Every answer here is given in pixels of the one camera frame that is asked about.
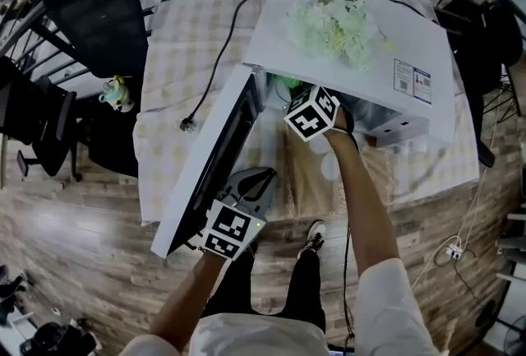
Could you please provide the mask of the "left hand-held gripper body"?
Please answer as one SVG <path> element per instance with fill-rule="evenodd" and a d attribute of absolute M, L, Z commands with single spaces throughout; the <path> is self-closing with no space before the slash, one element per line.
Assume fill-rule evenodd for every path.
<path fill-rule="evenodd" d="M 207 211 L 202 247 L 231 261 L 256 239 L 266 225 L 266 194 L 225 194 Z"/>

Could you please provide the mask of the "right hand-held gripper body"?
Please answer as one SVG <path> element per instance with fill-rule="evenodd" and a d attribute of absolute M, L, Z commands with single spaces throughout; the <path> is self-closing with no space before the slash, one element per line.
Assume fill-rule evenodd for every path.
<path fill-rule="evenodd" d="M 284 121 L 303 141 L 329 130 L 349 135 L 354 130 L 352 114 L 323 86 L 311 86 L 293 99 Z"/>

